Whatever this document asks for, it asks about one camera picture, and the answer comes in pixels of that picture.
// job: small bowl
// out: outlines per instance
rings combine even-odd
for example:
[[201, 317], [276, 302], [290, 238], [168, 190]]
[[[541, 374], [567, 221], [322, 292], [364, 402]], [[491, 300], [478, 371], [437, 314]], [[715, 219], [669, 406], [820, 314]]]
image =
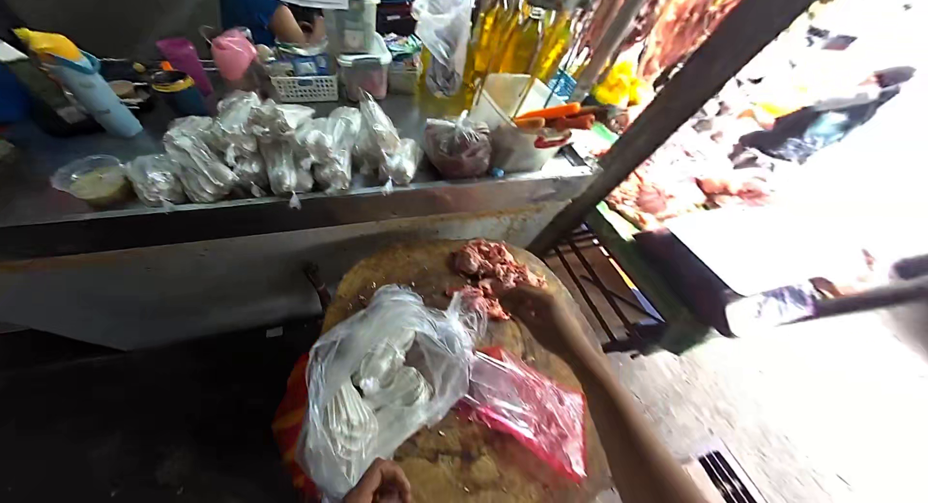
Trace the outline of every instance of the small bowl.
[[52, 187], [66, 191], [95, 208], [128, 199], [131, 187], [120, 161], [112, 155], [91, 155], [65, 164], [51, 178]]

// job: blue shirt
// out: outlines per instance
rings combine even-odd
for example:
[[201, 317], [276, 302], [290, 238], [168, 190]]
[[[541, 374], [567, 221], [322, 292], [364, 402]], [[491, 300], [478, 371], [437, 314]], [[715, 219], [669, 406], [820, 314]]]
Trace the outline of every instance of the blue shirt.
[[255, 44], [274, 46], [274, 33], [267, 25], [281, 5], [279, 0], [219, 0], [223, 29], [248, 27]]

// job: orange cloth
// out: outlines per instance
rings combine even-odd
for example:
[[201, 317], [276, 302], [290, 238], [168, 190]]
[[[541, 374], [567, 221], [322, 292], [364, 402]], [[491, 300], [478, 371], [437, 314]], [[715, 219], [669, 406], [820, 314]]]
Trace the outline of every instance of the orange cloth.
[[309, 353], [300, 356], [287, 378], [287, 390], [277, 406], [271, 431], [280, 450], [284, 468], [290, 473], [293, 486], [303, 492], [305, 501], [319, 501], [319, 490], [296, 462], [296, 444], [303, 428], [303, 416], [306, 414], [306, 364]]

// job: plastic lid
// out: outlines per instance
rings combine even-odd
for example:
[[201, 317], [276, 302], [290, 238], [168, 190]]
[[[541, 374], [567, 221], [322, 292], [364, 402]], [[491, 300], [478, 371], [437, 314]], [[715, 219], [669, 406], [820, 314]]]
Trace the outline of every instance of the plastic lid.
[[29, 29], [15, 29], [13, 32], [23, 43], [29, 45], [30, 50], [37, 54], [58, 56], [71, 61], [84, 59], [81, 51], [74, 46], [74, 43], [61, 34], [36, 32]]
[[351, 68], [355, 63], [378, 62], [386, 66], [393, 60], [393, 55], [387, 49], [387, 42], [383, 40], [380, 34], [374, 34], [374, 51], [365, 54], [341, 54], [335, 58], [340, 67]]

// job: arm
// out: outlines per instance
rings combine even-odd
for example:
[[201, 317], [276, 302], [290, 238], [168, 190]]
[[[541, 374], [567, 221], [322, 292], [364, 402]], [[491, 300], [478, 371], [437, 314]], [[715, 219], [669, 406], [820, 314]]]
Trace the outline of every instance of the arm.
[[690, 477], [652, 433], [631, 394], [612, 376], [566, 305], [546, 291], [521, 286], [500, 299], [532, 335], [559, 355], [580, 380], [619, 496], [625, 503], [704, 503]]
[[285, 4], [281, 4], [277, 7], [277, 10], [274, 10], [274, 14], [271, 16], [270, 21], [267, 23], [267, 28], [271, 30], [271, 33], [280, 42], [306, 42], [303, 29], [300, 28], [300, 24], [297, 23], [296, 18], [293, 17], [293, 12], [291, 12]]

